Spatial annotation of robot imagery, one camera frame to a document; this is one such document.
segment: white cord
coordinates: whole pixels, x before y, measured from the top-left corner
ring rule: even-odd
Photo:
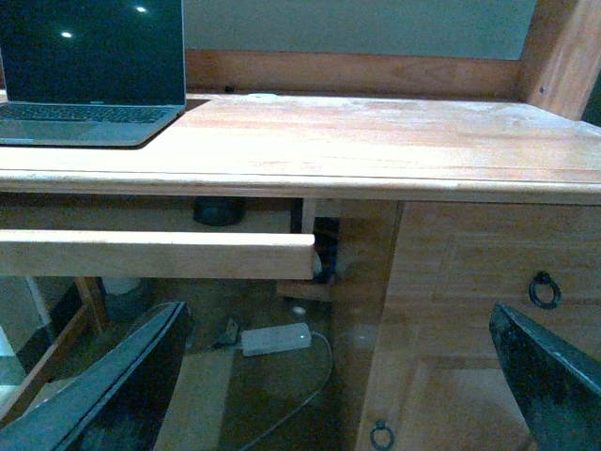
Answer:
[[[328,338],[326,338],[324,335],[320,334],[319,332],[311,332],[311,335],[318,336],[319,338],[321,338],[323,340],[323,342],[326,344],[326,346],[328,347],[328,354],[330,355],[330,369],[328,370],[328,377],[323,382],[323,384],[317,390],[315,390],[309,397],[307,397],[296,409],[294,409],[292,412],[290,412],[288,415],[286,415],[280,421],[275,423],[271,428],[267,429],[265,432],[263,432],[261,435],[259,435],[252,442],[249,442],[249,443],[245,444],[244,446],[242,446],[239,451],[247,451],[248,449],[251,449],[253,446],[255,446],[257,443],[261,442],[268,435],[270,435],[275,429],[277,429],[283,423],[285,423],[290,418],[292,418],[294,415],[296,415],[298,412],[300,412],[307,404],[309,404],[311,401],[313,401],[315,399],[315,397],[324,388],[326,388],[326,385],[330,381],[331,372],[333,371],[333,368],[334,368],[334,356],[333,356],[333,353],[331,352],[331,346],[330,346],[330,342],[328,341]]]

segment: silver laptop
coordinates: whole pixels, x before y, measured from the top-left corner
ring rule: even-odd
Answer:
[[[181,0],[2,2],[0,144],[129,147],[183,112]]]

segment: cabinet drawer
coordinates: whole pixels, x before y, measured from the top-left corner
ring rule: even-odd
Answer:
[[[394,253],[392,302],[530,304],[547,271],[569,303],[601,301],[601,209],[408,203]],[[541,289],[546,300],[550,293]]]
[[[249,199],[240,224],[200,225],[191,197],[0,196],[0,273],[310,279],[314,236],[287,199]]]

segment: desk top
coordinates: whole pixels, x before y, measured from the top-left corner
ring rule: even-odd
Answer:
[[[2,191],[601,204],[601,129],[522,103],[198,94],[141,148],[0,152]]]

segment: metal ring pull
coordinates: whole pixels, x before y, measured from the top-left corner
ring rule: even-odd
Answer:
[[[539,285],[549,285],[553,290],[553,300],[549,303],[544,303],[538,296],[536,295],[536,287]],[[551,276],[548,275],[548,272],[540,271],[538,274],[534,276],[532,282],[530,283],[530,288],[528,289],[528,294],[530,294],[530,300],[534,305],[540,308],[544,308],[545,310],[553,310],[557,308],[562,303],[562,291],[557,286],[557,284],[551,279]]]
[[[376,432],[379,432],[381,430],[385,430],[386,432],[388,432],[388,443],[386,444],[379,444],[378,442],[376,442]],[[376,449],[377,451],[390,451],[391,449],[393,449],[394,433],[392,429],[386,426],[386,422],[384,420],[376,421],[376,425],[369,434],[369,438],[372,441],[374,449]]]

